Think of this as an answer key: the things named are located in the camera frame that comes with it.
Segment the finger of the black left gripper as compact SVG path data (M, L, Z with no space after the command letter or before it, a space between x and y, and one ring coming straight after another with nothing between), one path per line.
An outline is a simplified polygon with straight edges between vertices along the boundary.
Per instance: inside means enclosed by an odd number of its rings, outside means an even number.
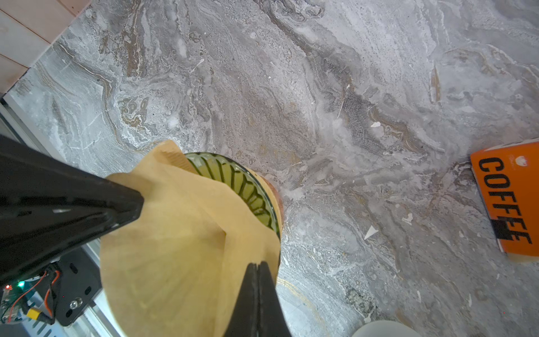
M1 281L36 275L137 220L143 203L136 190L1 137Z

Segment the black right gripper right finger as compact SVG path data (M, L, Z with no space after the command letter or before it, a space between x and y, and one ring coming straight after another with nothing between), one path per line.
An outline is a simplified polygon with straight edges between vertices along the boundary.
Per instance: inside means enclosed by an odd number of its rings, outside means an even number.
M267 262L258 266L258 335L291 337Z

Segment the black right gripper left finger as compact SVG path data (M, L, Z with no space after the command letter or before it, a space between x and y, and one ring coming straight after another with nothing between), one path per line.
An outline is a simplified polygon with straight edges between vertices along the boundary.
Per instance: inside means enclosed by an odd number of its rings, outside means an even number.
M224 336L258 335L258 266L249 264Z

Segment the frosted white mug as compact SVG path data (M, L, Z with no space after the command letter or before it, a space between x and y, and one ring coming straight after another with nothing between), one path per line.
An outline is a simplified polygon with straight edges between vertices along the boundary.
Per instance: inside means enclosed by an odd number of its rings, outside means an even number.
M421 337L415 330L404 324L380 320L365 324L352 337Z

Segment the green glass dripper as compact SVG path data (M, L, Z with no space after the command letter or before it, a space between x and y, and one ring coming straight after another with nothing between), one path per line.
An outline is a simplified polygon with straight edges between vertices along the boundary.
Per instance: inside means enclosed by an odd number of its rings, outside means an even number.
M219 154L193 152L186 157L199 175L229 186L265 227L281 237L272 202L251 170Z

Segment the orange coffee filter box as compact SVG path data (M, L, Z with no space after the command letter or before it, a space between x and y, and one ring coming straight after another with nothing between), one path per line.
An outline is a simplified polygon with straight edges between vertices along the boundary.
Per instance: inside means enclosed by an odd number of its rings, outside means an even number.
M499 249L514 262L538 261L538 139L470 155Z

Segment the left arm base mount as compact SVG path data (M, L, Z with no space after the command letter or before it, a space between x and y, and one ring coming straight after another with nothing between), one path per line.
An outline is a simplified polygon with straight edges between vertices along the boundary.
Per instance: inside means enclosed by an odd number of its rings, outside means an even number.
M46 299L46 313L63 327L73 324L102 290L100 269L83 248L70 251L51 263L39 287Z

